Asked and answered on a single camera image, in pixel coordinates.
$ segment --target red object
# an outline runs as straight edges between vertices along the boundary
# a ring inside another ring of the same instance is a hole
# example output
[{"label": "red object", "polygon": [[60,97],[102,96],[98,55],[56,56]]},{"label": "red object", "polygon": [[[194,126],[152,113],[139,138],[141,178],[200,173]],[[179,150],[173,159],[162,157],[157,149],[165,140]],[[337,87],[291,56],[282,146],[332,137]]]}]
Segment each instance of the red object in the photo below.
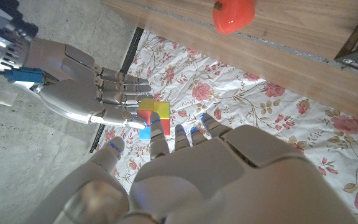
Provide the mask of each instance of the red object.
[{"label": "red object", "polygon": [[218,0],[212,15],[218,32],[233,33],[254,20],[255,0]]},{"label": "red object", "polygon": [[149,110],[136,110],[136,115],[145,119],[148,126],[150,126],[150,115],[152,113],[153,111],[149,111]]},{"label": "red object", "polygon": [[169,119],[160,119],[162,128],[164,129],[164,135],[169,136],[171,135],[171,122]]}]

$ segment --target rubik's cube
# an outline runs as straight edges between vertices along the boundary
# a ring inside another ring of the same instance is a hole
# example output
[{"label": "rubik's cube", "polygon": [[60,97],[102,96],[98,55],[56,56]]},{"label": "rubik's cube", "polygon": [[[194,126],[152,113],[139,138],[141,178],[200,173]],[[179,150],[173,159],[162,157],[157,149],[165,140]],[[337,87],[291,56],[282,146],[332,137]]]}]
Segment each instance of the rubik's cube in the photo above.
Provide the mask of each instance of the rubik's cube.
[{"label": "rubik's cube", "polygon": [[145,98],[140,103],[139,107],[136,110],[137,116],[145,119],[147,122],[147,128],[139,130],[139,139],[140,140],[150,140],[150,115],[156,112],[160,115],[160,121],[162,128],[164,129],[164,134],[166,136],[170,135],[170,105],[169,102],[157,102],[152,99]]}]

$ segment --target yellow cube face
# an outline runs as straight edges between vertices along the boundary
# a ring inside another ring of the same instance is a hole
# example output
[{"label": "yellow cube face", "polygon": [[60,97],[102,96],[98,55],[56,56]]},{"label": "yellow cube face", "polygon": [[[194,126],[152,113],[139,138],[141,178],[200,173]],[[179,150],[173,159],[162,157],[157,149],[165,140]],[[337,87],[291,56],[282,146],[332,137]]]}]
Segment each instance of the yellow cube face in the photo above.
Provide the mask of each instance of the yellow cube face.
[{"label": "yellow cube face", "polygon": [[154,102],[154,112],[158,113],[161,119],[169,119],[169,102]]},{"label": "yellow cube face", "polygon": [[148,110],[153,111],[154,110],[154,100],[144,98],[141,102],[137,110]]}]

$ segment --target blue connector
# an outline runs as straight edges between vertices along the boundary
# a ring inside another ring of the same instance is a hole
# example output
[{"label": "blue connector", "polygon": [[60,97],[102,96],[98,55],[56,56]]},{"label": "blue connector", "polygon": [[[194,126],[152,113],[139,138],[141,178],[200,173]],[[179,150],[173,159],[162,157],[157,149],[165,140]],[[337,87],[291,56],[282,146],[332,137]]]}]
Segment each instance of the blue connector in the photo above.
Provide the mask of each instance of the blue connector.
[{"label": "blue connector", "polygon": [[113,148],[115,148],[115,149],[117,150],[117,152],[118,152],[118,153],[121,153],[121,151],[120,151],[119,149],[117,149],[117,148],[114,146],[114,144],[113,144],[113,143],[110,143],[110,146],[111,146],[111,147],[113,147]]},{"label": "blue connector", "polygon": [[150,122],[150,124],[153,124],[154,122],[160,121],[159,119],[156,119],[155,121]]},{"label": "blue connector", "polygon": [[12,68],[5,70],[4,76],[14,81],[42,83],[42,70],[39,68]]}]

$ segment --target black strip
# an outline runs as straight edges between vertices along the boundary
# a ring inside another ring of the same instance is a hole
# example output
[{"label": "black strip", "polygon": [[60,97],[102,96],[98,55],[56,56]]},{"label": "black strip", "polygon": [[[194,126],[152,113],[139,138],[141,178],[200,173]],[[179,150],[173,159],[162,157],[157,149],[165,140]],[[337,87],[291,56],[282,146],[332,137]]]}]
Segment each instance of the black strip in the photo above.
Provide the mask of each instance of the black strip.
[{"label": "black strip", "polygon": [[[137,45],[139,44],[140,37],[142,37],[142,34],[143,34],[143,29],[139,28],[139,27],[136,27],[134,38],[132,38],[132,42],[131,42],[131,44],[129,46],[129,49],[128,49],[127,55],[125,57],[124,63],[122,64],[121,70],[119,72],[122,72],[122,73],[127,73],[128,72],[128,69],[129,69],[130,65],[132,64],[132,62],[135,59]],[[100,137],[102,136],[102,133],[104,131],[104,127],[106,127],[106,125],[104,125],[104,124],[99,125],[99,129],[98,129],[98,132],[96,133],[96,136],[95,136],[95,138],[93,140],[91,150],[89,150],[90,153],[93,153],[93,151],[98,146]]]}]

